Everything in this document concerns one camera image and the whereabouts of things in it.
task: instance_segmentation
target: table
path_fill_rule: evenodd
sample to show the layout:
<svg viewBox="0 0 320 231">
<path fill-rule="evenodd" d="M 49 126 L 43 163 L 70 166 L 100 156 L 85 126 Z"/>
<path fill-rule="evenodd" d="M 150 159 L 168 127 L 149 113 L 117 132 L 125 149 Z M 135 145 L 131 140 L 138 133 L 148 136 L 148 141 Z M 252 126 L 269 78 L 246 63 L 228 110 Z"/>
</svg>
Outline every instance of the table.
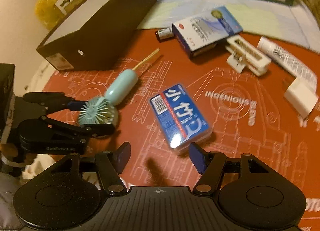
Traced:
<svg viewBox="0 0 320 231">
<path fill-rule="evenodd" d="M 320 228 L 320 178 L 318 138 L 320 102 L 305 120 L 283 97 L 284 81 L 293 78 L 271 63 L 269 71 L 258 78 L 249 70 L 237 74 L 226 63 L 229 53 L 223 46 L 189 60 L 176 40 L 159 43 L 155 30 L 137 31 L 125 54 L 112 71 L 56 72 L 44 91 L 63 91 L 78 100 L 103 95 L 118 74 L 133 68 L 157 47 L 163 56 L 153 65 L 145 64 L 137 73 L 140 81 L 118 106 L 120 122 L 116 133 L 104 139 L 92 139 L 86 155 L 115 150 L 124 141 L 132 146 L 132 155 L 121 177 L 126 185 L 195 185 L 200 175 L 187 156 L 172 152 L 157 125 L 148 100 L 161 90 L 182 83 L 200 111 L 212 125 L 213 134 L 205 143 L 207 151 L 218 150 L 228 157 L 251 153 L 285 176 L 304 192 L 307 210 L 300 223 L 305 230 Z M 254 46 L 259 36 L 242 34 Z M 320 56 L 308 50 L 274 42 L 301 59 L 320 75 Z M 221 100 L 221 94 L 232 100 Z M 255 116 L 250 105 L 256 104 Z M 60 111 L 52 118 L 76 124 L 77 112 Z M 229 181 L 236 176 L 229 176 Z"/>
</svg>

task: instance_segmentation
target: wall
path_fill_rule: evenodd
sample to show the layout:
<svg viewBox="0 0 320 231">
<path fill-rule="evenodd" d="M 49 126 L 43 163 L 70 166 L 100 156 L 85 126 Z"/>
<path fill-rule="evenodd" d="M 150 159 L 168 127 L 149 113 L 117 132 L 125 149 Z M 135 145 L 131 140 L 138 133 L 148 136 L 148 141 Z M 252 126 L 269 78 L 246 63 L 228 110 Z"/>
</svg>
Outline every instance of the wall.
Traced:
<svg viewBox="0 0 320 231">
<path fill-rule="evenodd" d="M 16 65 L 16 95 L 23 95 L 25 86 L 44 61 L 36 47 L 48 31 L 34 14 L 36 2 L 0 0 L 0 63 Z"/>
</svg>

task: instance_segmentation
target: screw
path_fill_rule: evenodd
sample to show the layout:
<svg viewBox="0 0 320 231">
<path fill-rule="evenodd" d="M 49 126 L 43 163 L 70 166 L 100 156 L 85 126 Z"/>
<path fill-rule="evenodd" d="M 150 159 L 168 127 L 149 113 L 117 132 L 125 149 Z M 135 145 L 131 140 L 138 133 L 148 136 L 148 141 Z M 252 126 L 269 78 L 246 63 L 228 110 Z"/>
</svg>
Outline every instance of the screw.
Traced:
<svg viewBox="0 0 320 231">
<path fill-rule="evenodd" d="M 124 187 L 122 185 L 119 184 L 113 184 L 111 186 L 108 187 L 108 190 L 112 193 L 118 193 L 124 190 Z"/>
<path fill-rule="evenodd" d="M 211 187 L 206 184 L 200 184 L 196 187 L 196 190 L 202 193 L 211 191 Z"/>
</svg>

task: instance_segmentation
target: black device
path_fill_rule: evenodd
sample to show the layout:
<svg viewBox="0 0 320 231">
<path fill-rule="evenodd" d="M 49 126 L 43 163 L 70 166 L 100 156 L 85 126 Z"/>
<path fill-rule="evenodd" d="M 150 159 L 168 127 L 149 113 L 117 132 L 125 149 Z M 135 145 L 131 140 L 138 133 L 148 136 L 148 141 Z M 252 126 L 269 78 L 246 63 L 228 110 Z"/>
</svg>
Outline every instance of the black device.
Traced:
<svg viewBox="0 0 320 231">
<path fill-rule="evenodd" d="M 202 174 L 192 191 L 188 186 L 127 191 L 118 174 L 130 153 L 129 143 L 94 159 L 71 153 L 26 183 L 13 198 L 22 231 L 300 230 L 302 191 L 252 154 L 227 158 L 191 143 L 189 157 Z M 82 172 L 97 172 L 101 190 L 83 180 Z M 239 178 L 220 189 L 230 172 Z"/>
<path fill-rule="evenodd" d="M 8 68 L 9 72 L 14 68 L 11 64 L 0 65 Z M 8 89 L 14 97 L 13 76 L 14 70 L 4 78 L 4 84 L 10 86 Z M 10 95 L 6 98 L 6 107 L 9 107 L 9 97 Z M 81 111 L 86 102 L 66 97 L 63 92 L 30 92 L 23 97 L 15 97 L 12 126 L 7 142 L 16 146 L 18 156 L 7 158 L 8 160 L 2 163 L 1 171 L 17 177 L 24 170 L 23 162 L 27 153 L 84 154 L 90 138 L 113 134 L 115 132 L 113 124 L 85 124 L 79 127 L 47 117 L 63 109 Z"/>
</svg>

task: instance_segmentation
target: yellow bag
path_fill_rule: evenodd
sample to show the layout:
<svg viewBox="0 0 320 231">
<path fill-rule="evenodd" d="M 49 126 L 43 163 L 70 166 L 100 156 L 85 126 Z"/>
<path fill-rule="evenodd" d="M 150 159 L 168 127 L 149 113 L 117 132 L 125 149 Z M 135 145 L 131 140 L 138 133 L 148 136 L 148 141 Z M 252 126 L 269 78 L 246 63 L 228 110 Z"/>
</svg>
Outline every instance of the yellow bag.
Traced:
<svg viewBox="0 0 320 231">
<path fill-rule="evenodd" d="M 38 0 L 35 6 L 35 13 L 40 22 L 51 30 L 64 14 L 55 6 L 58 0 Z"/>
</svg>

